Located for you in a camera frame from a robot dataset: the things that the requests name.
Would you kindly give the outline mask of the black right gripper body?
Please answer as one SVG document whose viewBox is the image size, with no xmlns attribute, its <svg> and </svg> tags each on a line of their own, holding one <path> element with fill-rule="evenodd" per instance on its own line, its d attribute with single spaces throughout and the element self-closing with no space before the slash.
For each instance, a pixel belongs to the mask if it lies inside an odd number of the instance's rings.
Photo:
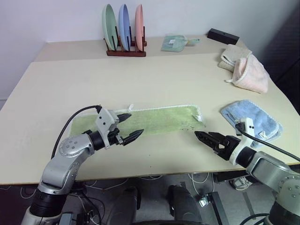
<svg viewBox="0 0 300 225">
<path fill-rule="evenodd" d="M 233 150 L 237 147 L 239 143 L 239 138 L 236 138 L 232 135 L 227 135 L 225 136 L 225 139 L 223 141 L 217 140 L 217 147 L 214 151 L 219 157 L 226 161 L 229 161 Z"/>
</svg>

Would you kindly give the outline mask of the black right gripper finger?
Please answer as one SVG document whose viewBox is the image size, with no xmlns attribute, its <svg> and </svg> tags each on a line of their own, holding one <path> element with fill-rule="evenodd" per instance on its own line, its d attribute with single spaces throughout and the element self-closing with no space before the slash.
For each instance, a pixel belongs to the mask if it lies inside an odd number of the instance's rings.
<svg viewBox="0 0 300 225">
<path fill-rule="evenodd" d="M 223 141 L 225 139 L 225 136 L 220 133 L 217 132 L 208 132 L 208 133 L 218 141 Z"/>
<path fill-rule="evenodd" d="M 215 137 L 213 137 L 210 134 L 205 133 L 203 131 L 195 131 L 194 134 L 195 134 L 195 136 L 197 137 L 197 139 L 199 141 L 206 144 L 207 146 L 209 146 L 213 150 L 216 150 L 217 139 Z"/>
</svg>

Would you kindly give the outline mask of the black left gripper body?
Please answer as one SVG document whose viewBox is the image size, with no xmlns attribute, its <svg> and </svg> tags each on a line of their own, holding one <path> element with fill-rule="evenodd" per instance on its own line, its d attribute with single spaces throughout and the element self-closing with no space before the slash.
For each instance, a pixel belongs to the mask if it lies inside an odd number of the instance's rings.
<svg viewBox="0 0 300 225">
<path fill-rule="evenodd" d="M 118 129 L 118 124 L 120 122 L 120 119 L 117 119 L 113 124 L 109 125 L 108 127 L 108 141 L 110 145 L 118 145 L 119 143 L 122 143 L 123 141 L 119 141 L 119 133 L 120 130 Z"/>
</svg>

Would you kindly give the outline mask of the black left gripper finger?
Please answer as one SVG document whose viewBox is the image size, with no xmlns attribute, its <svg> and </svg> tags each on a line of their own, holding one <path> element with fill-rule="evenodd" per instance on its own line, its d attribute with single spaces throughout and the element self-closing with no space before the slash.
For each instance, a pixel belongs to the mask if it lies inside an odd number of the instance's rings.
<svg viewBox="0 0 300 225">
<path fill-rule="evenodd" d="M 142 133 L 144 132 L 144 129 L 136 130 L 132 133 L 130 133 L 127 137 L 122 138 L 123 142 L 122 145 L 126 146 L 130 144 L 131 142 L 135 141 Z"/>
<path fill-rule="evenodd" d="M 130 113 L 122 113 L 122 114 L 119 114 L 117 115 L 117 118 L 118 118 L 118 122 L 121 123 L 121 122 L 124 122 L 125 120 L 127 120 L 129 117 L 131 117 L 132 114 Z"/>
</svg>

